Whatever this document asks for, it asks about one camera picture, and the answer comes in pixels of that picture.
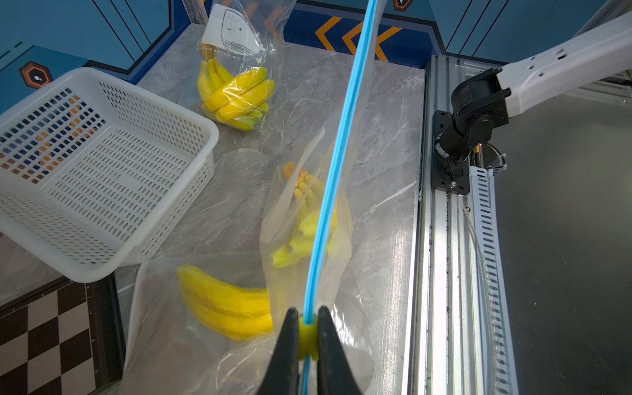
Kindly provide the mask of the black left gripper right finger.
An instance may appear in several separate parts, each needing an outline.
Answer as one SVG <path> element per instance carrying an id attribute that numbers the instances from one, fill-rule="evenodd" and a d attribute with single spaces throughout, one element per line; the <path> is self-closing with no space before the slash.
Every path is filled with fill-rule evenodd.
<path id="1" fill-rule="evenodd" d="M 317 390 L 318 395 L 361 395 L 343 350 L 330 310 L 318 311 Z"/>

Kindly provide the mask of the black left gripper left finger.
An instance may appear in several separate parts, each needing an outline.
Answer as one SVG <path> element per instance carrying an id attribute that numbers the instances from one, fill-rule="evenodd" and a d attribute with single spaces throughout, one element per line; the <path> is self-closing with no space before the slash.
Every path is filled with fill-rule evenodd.
<path id="1" fill-rule="evenodd" d="M 257 395 L 297 395 L 299 388 L 299 312 L 288 309 Z"/>

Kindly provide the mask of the clear zip bag blue seal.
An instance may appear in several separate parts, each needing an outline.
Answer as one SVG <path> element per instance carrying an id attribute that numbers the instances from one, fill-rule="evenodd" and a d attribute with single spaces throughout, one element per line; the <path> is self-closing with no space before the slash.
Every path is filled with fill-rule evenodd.
<path id="1" fill-rule="evenodd" d="M 259 246 L 275 346 L 260 394 L 360 394 L 375 371 L 368 317 L 347 271 L 359 204 L 349 184 L 371 118 L 384 9 L 368 3 L 343 102 L 269 187 Z"/>

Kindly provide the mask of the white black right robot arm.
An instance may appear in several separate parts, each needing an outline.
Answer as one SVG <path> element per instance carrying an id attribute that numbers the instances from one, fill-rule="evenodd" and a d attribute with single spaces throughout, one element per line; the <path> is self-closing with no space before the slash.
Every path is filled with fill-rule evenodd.
<path id="1" fill-rule="evenodd" d="M 510 118 L 555 96 L 631 67 L 631 15 L 626 13 L 556 47 L 489 68 L 454 88 L 449 112 L 433 115 L 431 185 L 470 191 L 468 160 Z"/>

